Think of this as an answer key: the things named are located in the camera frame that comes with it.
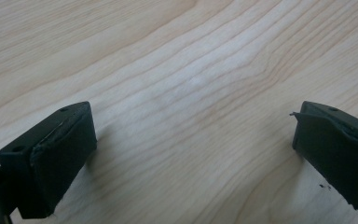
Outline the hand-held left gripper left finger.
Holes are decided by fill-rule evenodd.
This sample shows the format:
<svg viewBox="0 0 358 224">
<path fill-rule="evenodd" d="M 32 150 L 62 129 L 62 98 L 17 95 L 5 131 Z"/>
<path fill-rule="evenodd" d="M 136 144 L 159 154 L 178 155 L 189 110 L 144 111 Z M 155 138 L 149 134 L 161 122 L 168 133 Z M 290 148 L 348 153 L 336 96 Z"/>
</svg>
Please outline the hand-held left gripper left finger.
<svg viewBox="0 0 358 224">
<path fill-rule="evenodd" d="M 90 103 L 52 113 L 0 150 L 4 211 L 24 219 L 45 218 L 71 186 L 97 139 Z"/>
</svg>

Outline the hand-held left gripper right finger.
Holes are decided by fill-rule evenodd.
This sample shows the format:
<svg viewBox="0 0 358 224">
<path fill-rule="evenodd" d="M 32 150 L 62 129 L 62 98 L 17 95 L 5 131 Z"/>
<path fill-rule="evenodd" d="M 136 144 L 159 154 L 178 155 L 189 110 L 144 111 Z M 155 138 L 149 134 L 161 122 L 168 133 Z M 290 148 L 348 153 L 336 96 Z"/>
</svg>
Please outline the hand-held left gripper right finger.
<svg viewBox="0 0 358 224">
<path fill-rule="evenodd" d="M 358 210 L 358 118 L 308 101 L 292 116 L 293 149 Z"/>
</svg>

